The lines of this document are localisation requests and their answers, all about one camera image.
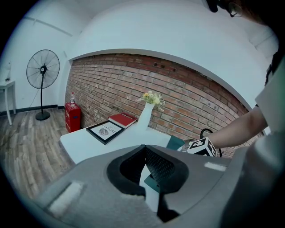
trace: standing fan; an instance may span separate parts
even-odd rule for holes
[[[27,66],[27,79],[32,87],[41,89],[41,112],[36,114],[37,120],[50,117],[49,112],[43,111],[43,89],[56,80],[59,73],[59,59],[51,50],[41,50],[32,56]]]

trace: black picture frame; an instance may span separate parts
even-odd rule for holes
[[[118,132],[116,132],[115,134],[113,134],[112,136],[110,136],[110,137],[109,137],[108,139],[106,139],[106,140],[102,139],[99,135],[95,134],[95,133],[91,130],[92,128],[95,128],[95,127],[97,127],[97,126],[103,125],[103,124],[108,123],[108,122],[110,122],[110,123],[114,124],[115,126],[119,127],[120,130],[119,130]],[[86,130],[87,130],[94,138],[96,138],[98,141],[100,141],[101,143],[103,143],[104,145],[106,145],[106,144],[107,144],[108,142],[110,142],[112,139],[116,138],[119,134],[121,134],[125,129],[122,128],[121,126],[119,126],[118,124],[115,124],[115,123],[113,123],[112,121],[107,120],[107,121],[105,121],[105,122],[102,122],[102,123],[99,123],[99,124],[95,124],[95,125],[93,125],[93,126],[89,126],[89,127],[86,128]]]

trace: white vase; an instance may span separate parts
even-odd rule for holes
[[[144,107],[139,119],[138,119],[138,124],[137,124],[137,129],[138,130],[146,130],[147,126],[151,120],[151,112],[153,110],[155,105],[152,105],[150,103],[146,102],[146,106]]]

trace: water bottle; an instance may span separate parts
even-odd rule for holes
[[[70,96],[70,103],[71,103],[71,106],[75,106],[75,96],[74,96],[74,92],[71,93],[71,96]]]

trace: red brick wall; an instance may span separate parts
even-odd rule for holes
[[[149,126],[183,140],[199,139],[203,128],[220,130],[247,112],[230,92],[197,71],[171,61],[130,54],[73,61],[65,102],[74,92],[82,108],[81,126],[87,127],[120,112],[139,117],[144,103],[137,99],[148,90],[160,92],[166,101],[164,112],[153,110]],[[236,148],[224,148],[224,157],[232,157]]]

